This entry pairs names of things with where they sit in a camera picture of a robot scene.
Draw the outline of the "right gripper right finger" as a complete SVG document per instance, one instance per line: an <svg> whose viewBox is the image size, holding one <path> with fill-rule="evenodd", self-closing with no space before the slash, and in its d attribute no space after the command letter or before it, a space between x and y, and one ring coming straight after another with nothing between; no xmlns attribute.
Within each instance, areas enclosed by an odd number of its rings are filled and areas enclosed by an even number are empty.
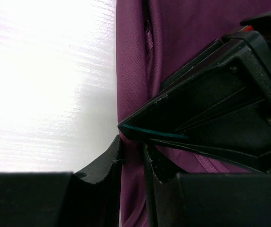
<svg viewBox="0 0 271 227"><path fill-rule="evenodd" d="M151 227L271 227L271 174L190 174L144 147Z"/></svg>

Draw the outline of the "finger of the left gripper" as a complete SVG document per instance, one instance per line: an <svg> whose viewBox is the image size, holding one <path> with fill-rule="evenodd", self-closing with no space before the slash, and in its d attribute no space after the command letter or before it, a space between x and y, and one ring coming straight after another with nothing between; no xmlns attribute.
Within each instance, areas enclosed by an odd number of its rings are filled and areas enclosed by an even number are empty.
<svg viewBox="0 0 271 227"><path fill-rule="evenodd" d="M217 39L164 82L160 93L119 124L132 140L271 142L269 106L249 76L250 51Z"/></svg>
<svg viewBox="0 0 271 227"><path fill-rule="evenodd" d="M212 147L205 145L186 144L169 140L149 139L149 143L161 145L168 148L177 148L185 151L192 151L196 154L211 157L219 161L235 164L242 168L250 169L255 172L271 174L271 150L259 155L250 155L239 150Z"/></svg>

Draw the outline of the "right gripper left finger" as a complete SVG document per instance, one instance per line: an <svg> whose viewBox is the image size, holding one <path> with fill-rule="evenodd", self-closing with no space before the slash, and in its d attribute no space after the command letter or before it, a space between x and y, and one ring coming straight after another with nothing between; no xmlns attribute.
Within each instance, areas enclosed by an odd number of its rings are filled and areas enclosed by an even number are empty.
<svg viewBox="0 0 271 227"><path fill-rule="evenodd" d="M117 227L121 140L76 173L0 173L0 227Z"/></svg>

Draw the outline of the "purple cloth napkin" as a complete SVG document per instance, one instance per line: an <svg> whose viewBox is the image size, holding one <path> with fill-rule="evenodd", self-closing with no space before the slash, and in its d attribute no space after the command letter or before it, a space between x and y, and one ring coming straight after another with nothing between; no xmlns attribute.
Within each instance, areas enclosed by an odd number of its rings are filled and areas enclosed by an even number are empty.
<svg viewBox="0 0 271 227"><path fill-rule="evenodd" d="M271 0L117 0L118 122L155 96L161 83L241 19L271 11ZM148 227L143 145L120 131L123 227ZM161 153L189 173L244 173L238 166L165 147Z"/></svg>

